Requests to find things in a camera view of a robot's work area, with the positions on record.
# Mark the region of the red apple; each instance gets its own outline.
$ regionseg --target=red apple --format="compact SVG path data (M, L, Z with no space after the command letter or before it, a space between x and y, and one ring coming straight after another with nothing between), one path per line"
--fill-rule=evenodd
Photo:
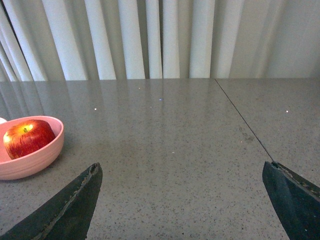
M12 126L3 136L3 145L11 159L31 154L55 139L49 123L32 119Z

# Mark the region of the bowl rim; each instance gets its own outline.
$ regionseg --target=bowl rim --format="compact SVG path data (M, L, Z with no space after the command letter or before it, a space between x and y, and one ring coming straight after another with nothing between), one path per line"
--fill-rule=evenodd
M1 123L1 124L5 124L5 123L11 122L11 121L16 121L16 120L24 120L24 119L27 120L27 119L33 119L33 118L43 118L43 119L48 119L49 118L49 119L53 119L53 120L57 121L58 123L60 123L61 130L58 133L58 135L55 136L55 138L50 143L48 143L47 145L43 146L42 148L38 149L37 151L29 153L28 155L25 155L25 156L22 156L22 157L18 157L18 158L15 158L15 159L11 159L11 160L8 160L8 161L0 161L0 167L2 165L6 165L6 164L10 164L10 163L13 163L13 162L16 162L16 161L24 160L24 159L30 157L31 155L35 155L38 152L43 151L44 149L46 149L46 148L50 147L51 145L53 145L61 137L61 135L64 133L64 129L65 128L64 128L63 122L60 119L58 119L56 117L53 117L53 116L45 116L45 115L26 116L26 117L15 118L15 119L9 120L9 121Z

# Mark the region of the table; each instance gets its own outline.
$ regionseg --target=table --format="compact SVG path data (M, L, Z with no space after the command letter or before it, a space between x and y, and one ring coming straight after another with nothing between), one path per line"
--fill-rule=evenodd
M0 117L65 126L49 167L0 181L0 234L96 162L88 240L287 240L264 162L320 185L319 79L1 82L0 93Z

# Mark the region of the speckled granite surface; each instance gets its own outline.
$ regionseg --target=speckled granite surface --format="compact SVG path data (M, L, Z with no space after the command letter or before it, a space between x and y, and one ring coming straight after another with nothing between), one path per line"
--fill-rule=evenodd
M219 83L253 130L274 120L250 97L264 94L264 100L274 100L264 103L276 108L276 82L265 81L264 88L249 80L234 87ZM292 90L281 102L304 107L310 94L301 92L303 86L288 81ZM271 159L214 79L0 83L0 93L0 117L48 115L65 126L65 143L52 165L24 179L0 181L0 234L100 162L103 181L88 240L288 239L262 182L264 162ZM302 93L305 98L295 98ZM319 106L319 94L310 101ZM319 112L304 116L315 120ZM268 136L275 146L286 143L285 134L274 136L274 127L268 123L256 133L271 156ZM289 128L285 122L282 127ZM311 130L318 140L319 129ZM313 143L308 154L319 159ZM281 151L288 157L292 148ZM315 174L303 173L320 183Z
M320 79L218 79L271 157L320 186Z

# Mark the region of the curtain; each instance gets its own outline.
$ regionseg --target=curtain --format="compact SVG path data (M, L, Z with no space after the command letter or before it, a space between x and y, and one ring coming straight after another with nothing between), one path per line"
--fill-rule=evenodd
M0 81L320 77L319 0L1 0Z

